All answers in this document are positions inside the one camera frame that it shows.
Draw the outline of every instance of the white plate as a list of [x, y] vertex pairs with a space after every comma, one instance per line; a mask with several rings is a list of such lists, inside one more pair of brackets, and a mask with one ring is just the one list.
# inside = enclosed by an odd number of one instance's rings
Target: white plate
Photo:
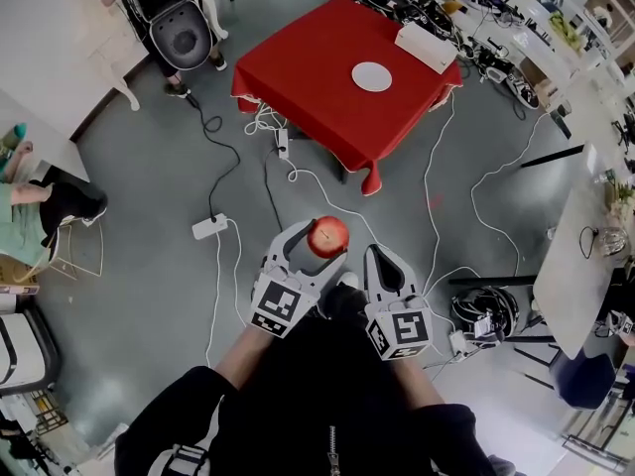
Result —
[[390, 71], [374, 61], [363, 61], [353, 68], [353, 81], [366, 91], [384, 91], [393, 83]]

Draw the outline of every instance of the zipper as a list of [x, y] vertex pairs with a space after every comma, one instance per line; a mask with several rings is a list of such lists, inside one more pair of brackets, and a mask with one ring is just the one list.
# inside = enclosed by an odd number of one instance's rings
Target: zipper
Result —
[[330, 426], [328, 461], [330, 462], [330, 476], [339, 476], [339, 455], [335, 445], [335, 427]]

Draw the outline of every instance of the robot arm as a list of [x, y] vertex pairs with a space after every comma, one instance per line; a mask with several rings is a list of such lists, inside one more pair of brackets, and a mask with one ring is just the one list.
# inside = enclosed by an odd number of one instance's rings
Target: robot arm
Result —
[[313, 272], [292, 272], [289, 255], [315, 223], [314, 220], [298, 222], [274, 238], [254, 287], [251, 324], [281, 338], [318, 302], [321, 290], [348, 255], [343, 251]]
[[382, 360], [417, 356], [433, 343], [432, 315], [413, 269], [397, 254], [371, 245], [364, 256], [366, 332]]

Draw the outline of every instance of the power adapter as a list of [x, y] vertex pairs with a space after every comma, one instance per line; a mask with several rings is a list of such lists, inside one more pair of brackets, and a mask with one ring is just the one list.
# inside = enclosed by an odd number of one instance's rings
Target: power adapter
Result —
[[467, 354], [467, 341], [461, 330], [457, 330], [449, 335], [449, 344], [452, 347], [452, 354], [454, 356]]
[[191, 227], [194, 239], [202, 240], [203, 238], [207, 238], [207, 236], [211, 236], [212, 234], [219, 233], [223, 229], [227, 229], [227, 217], [224, 214], [219, 213], [218, 215], [215, 215], [214, 218], [215, 221], [211, 218], [206, 218]]

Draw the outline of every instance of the red tablecloth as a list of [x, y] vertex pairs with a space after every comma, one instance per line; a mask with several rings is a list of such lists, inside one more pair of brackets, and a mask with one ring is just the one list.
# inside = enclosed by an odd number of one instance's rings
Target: red tablecloth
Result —
[[[434, 104], [462, 86], [456, 63], [443, 74], [395, 46], [400, 25], [352, 0], [330, 0], [285, 27], [236, 64], [232, 96], [244, 112], [260, 99], [331, 150], [351, 172], [369, 168], [362, 192], [381, 188], [377, 161], [390, 154]], [[362, 61], [390, 70], [383, 92], [351, 72]]]

